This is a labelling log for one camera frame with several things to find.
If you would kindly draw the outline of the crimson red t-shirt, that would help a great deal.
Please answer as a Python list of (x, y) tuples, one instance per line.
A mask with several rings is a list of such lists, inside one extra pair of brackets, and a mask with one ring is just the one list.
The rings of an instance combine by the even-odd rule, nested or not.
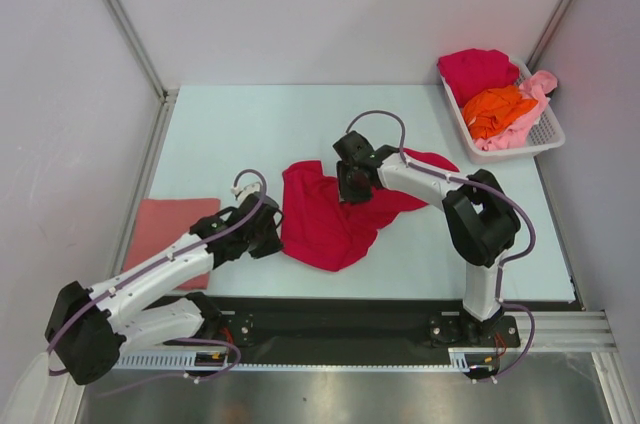
[(365, 203), (339, 198), (338, 179), (324, 174), (319, 160), (299, 161), (282, 173), (283, 252), (304, 264), (339, 272), (363, 259), (379, 231), (402, 213), (428, 206), (408, 194), (374, 190)]

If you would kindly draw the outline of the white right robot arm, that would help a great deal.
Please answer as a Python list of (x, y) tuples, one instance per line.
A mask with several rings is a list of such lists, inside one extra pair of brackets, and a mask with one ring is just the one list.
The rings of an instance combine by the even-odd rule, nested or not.
[(378, 149), (356, 131), (333, 144), (340, 198), (350, 204), (373, 199), (376, 190), (389, 190), (419, 199), (444, 213), (454, 249), (466, 262), (463, 310), (458, 329), (443, 322), (430, 325), (430, 334), (444, 346), (463, 340), (484, 345), (497, 333), (504, 311), (495, 296), (498, 262), (514, 245), (521, 229), (513, 205), (490, 172), (465, 177), (458, 172), (410, 159), (389, 145)]

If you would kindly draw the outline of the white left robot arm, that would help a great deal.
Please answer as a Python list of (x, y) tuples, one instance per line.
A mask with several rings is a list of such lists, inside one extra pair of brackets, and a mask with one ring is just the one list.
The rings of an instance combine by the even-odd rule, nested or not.
[(191, 292), (171, 304), (167, 292), (248, 254), (280, 252), (283, 213), (258, 191), (243, 191), (238, 204), (193, 223), (174, 242), (122, 274), (84, 287), (73, 281), (56, 297), (45, 338), (62, 372), (78, 385), (106, 375), (131, 352), (169, 341), (207, 344), (221, 331), (221, 313), (210, 298)]

